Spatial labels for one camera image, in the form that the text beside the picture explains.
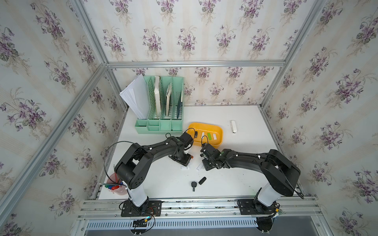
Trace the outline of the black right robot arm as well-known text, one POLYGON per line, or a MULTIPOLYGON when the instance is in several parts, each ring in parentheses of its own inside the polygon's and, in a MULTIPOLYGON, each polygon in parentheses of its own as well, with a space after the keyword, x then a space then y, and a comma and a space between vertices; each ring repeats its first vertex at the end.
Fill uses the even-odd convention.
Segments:
POLYGON ((281 152, 271 149, 266 153, 246 153, 232 149, 218 150, 209 142, 201 141, 202 163, 206 171, 212 169, 241 168, 264 174, 268 181, 252 200, 238 200, 242 215, 269 215, 274 217, 280 210, 277 200, 281 196, 292 197, 295 193, 301 171, 281 152))

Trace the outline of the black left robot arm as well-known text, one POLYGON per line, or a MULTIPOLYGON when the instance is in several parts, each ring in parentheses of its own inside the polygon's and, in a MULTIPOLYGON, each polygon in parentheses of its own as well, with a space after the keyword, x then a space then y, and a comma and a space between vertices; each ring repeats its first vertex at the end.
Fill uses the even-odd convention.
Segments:
POLYGON ((145 193, 143 182, 154 161, 164 157, 188 166, 192 155, 187 153, 194 144, 194 138, 185 131, 181 136, 169 136, 162 142, 141 146, 129 142, 130 147, 114 167, 114 173, 121 185, 126 187, 129 201, 133 207, 141 208, 147 205, 149 198, 145 193))

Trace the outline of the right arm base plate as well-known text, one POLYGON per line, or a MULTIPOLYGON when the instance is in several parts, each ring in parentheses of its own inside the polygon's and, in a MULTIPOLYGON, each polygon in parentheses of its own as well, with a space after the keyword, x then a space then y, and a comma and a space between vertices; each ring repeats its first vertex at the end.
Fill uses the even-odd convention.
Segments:
POLYGON ((265 206, 256 199, 240 199, 237 205, 242 215, 272 215, 279 211, 280 204, 276 201, 270 206, 265 206))

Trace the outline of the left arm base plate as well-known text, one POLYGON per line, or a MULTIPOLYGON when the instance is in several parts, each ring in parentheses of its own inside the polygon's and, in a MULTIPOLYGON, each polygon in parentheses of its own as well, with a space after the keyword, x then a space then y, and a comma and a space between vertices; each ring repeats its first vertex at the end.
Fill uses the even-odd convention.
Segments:
POLYGON ((119 205, 121 217, 160 216, 162 201, 147 200, 141 206, 135 206, 131 200, 125 200, 119 205))

